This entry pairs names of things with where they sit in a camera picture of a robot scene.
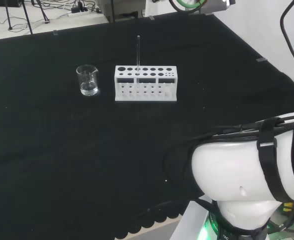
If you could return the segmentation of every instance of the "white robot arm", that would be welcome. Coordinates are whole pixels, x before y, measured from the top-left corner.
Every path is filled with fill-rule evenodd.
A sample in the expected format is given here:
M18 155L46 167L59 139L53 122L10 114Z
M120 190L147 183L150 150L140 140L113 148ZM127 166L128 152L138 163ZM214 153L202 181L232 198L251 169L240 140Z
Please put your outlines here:
M279 128L293 126L291 118L294 113L280 116L284 121L279 126L284 127ZM230 224L243 230L265 226L282 202L294 201L294 127L269 142L240 142L240 135L252 132L229 134L226 142L201 144L191 158L192 174L201 191L217 201L221 215ZM266 167L266 160L274 162Z

